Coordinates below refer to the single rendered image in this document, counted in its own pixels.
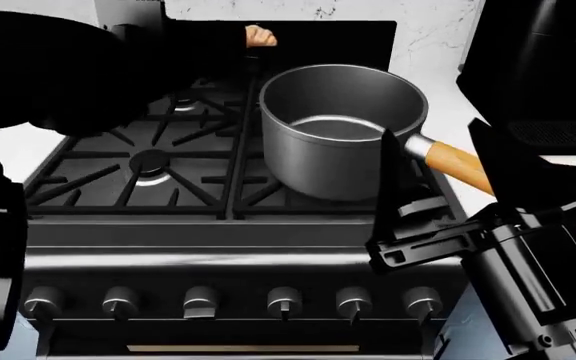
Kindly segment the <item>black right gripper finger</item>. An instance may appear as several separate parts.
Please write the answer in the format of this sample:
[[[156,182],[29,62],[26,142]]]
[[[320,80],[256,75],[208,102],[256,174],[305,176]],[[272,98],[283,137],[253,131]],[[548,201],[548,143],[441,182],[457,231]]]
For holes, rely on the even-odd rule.
[[[408,236],[436,230],[437,211],[447,206],[443,197],[427,197],[404,154],[398,138],[390,130],[381,136],[379,191],[371,243],[394,242]]]
[[[499,203],[535,212],[576,202],[576,166],[546,161],[480,119],[468,130]]]

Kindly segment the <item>golden croissant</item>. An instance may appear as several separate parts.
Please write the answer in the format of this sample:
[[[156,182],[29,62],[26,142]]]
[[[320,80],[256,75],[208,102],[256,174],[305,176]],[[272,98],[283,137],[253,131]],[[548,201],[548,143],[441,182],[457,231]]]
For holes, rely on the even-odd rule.
[[[277,38],[269,29],[257,25],[245,26],[246,47],[276,47]]]

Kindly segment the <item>dark metal stove knob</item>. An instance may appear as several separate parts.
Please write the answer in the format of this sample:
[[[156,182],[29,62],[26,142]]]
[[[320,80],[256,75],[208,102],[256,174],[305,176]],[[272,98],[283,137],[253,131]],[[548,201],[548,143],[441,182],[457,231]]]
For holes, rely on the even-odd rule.
[[[301,293],[292,287],[276,287],[267,295],[267,311],[277,319],[287,321],[302,311]]]
[[[211,287],[192,287],[185,293],[183,301],[183,318],[213,319],[219,305],[217,292]]]
[[[65,308],[65,295],[56,287],[35,287],[23,304],[25,314],[41,321],[52,321]]]
[[[139,313],[139,296],[129,287],[112,287],[102,302],[105,314],[115,320],[130,320]]]
[[[345,287],[336,293],[336,308],[340,317],[354,325],[371,313],[373,302],[365,288]]]
[[[406,313],[418,323],[425,323],[442,311],[443,304],[437,290],[431,287],[414,287],[403,295]]]

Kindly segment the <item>black stainless gas stove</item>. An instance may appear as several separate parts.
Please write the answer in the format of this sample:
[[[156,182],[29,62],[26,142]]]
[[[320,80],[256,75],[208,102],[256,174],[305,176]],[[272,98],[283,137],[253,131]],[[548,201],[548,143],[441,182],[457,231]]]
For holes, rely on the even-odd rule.
[[[343,63],[386,70],[397,32],[390,20],[275,21],[274,49],[254,49],[237,65],[202,80],[237,80],[251,88],[260,64]],[[236,218],[240,152],[225,217],[207,215],[48,215],[30,213],[20,311],[39,334],[37,360],[435,360],[437,333],[461,296],[466,279],[457,260],[439,260],[391,275],[376,275],[364,248],[373,214],[320,221]],[[183,318],[185,293],[213,288],[213,319]],[[35,287],[65,295],[60,317],[41,321],[23,304]],[[112,287],[139,296],[139,313],[115,320],[102,302]],[[292,287],[300,314],[282,321],[267,311],[267,295]],[[340,317],[336,293],[363,287],[369,315],[351,325]],[[425,323],[406,313],[403,295],[437,290],[442,311]],[[357,353],[131,352],[127,345],[359,345]]]

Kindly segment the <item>round black gas burner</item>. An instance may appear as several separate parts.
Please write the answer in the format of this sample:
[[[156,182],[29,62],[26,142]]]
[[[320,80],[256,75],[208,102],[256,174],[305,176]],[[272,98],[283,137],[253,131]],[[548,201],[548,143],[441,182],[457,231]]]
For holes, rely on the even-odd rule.
[[[199,114],[208,111],[208,107],[202,101],[201,96],[189,97],[186,95],[173,96],[171,109],[171,113],[175,114]]]
[[[137,175],[138,187],[160,185],[170,179],[165,171],[170,166],[171,156],[160,149],[147,149],[130,158],[128,169],[131,176]]]

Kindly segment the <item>black cast iron grate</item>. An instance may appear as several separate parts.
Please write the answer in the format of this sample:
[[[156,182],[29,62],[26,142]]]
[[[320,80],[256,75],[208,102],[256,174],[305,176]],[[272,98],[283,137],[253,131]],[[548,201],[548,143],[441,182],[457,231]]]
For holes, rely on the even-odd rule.
[[[268,80],[291,69],[294,68],[271,63],[260,64],[251,71],[251,88],[239,135],[241,148],[233,199],[234,216],[245,219],[307,218],[320,221],[369,218],[375,210],[377,200],[343,203],[308,197],[287,188],[266,166],[259,93]],[[439,209],[432,218],[464,218],[463,208],[445,176],[419,164],[413,167],[413,171],[421,185],[428,189],[423,197],[443,197],[447,203],[447,206]]]
[[[225,217],[247,86],[200,80],[150,104],[125,128],[67,137],[25,185],[28,211],[48,215],[207,215]],[[208,111],[171,113],[175,95],[201,96]],[[128,162],[147,149],[171,156],[166,182],[138,187]]]

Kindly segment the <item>black coffee machine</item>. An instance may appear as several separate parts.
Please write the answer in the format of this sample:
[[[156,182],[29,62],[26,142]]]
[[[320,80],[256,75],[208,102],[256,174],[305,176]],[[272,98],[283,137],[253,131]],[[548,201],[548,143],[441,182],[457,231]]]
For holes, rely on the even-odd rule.
[[[456,79],[495,130],[576,155],[576,0],[482,0]]]

